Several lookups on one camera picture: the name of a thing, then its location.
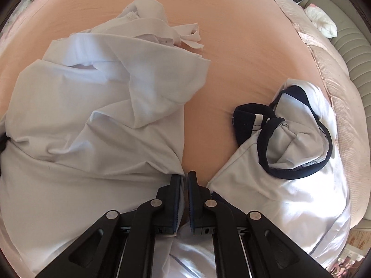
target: round metal pivot pin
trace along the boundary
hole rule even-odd
[[[205,205],[208,206],[208,207],[210,207],[210,208],[215,207],[216,204],[217,204],[217,203],[216,203],[215,200],[207,200],[207,201],[205,202]]]
[[[262,218],[262,215],[258,211],[254,211],[250,213],[250,218],[255,221],[258,221],[259,219]]]
[[[118,216],[118,213],[116,211],[109,211],[106,214],[108,219],[115,219]]]
[[[161,205],[162,205],[162,201],[159,200],[159,199],[154,199],[154,200],[151,201],[151,206],[152,207],[159,207]]]

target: bed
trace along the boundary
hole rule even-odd
[[[0,114],[19,73],[42,58],[52,40],[117,16],[133,0],[35,0],[0,47]],[[169,25],[197,22],[201,52],[211,60],[206,85],[185,106],[184,172],[206,185],[236,151],[231,117],[236,106],[269,104],[288,78],[318,86],[338,124],[337,145],[352,200],[352,226],[363,217],[371,189],[370,149],[364,108],[348,70],[291,0],[157,0]],[[33,277],[0,222],[0,248],[22,278]]]

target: mattress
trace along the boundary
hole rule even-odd
[[[19,73],[42,58],[50,42],[116,17],[133,0],[35,0],[17,20],[0,55],[0,114]],[[231,125],[236,106],[269,104],[288,78],[320,87],[331,101],[311,51],[274,0],[157,0],[169,25],[198,22],[211,65],[205,86],[185,105],[182,167],[206,185],[237,149]],[[0,247],[22,278],[27,272],[1,229]]]

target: beige leather seat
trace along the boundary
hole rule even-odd
[[[310,3],[323,9],[337,26],[338,36],[331,43],[345,60],[350,79],[361,95],[371,139],[371,32],[349,0],[303,0],[300,6],[305,8]],[[357,227],[371,229],[371,201]]]

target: white plush toy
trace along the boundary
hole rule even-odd
[[[314,26],[317,27],[326,38],[334,38],[338,36],[335,23],[318,6],[313,3],[309,4],[304,11]]]

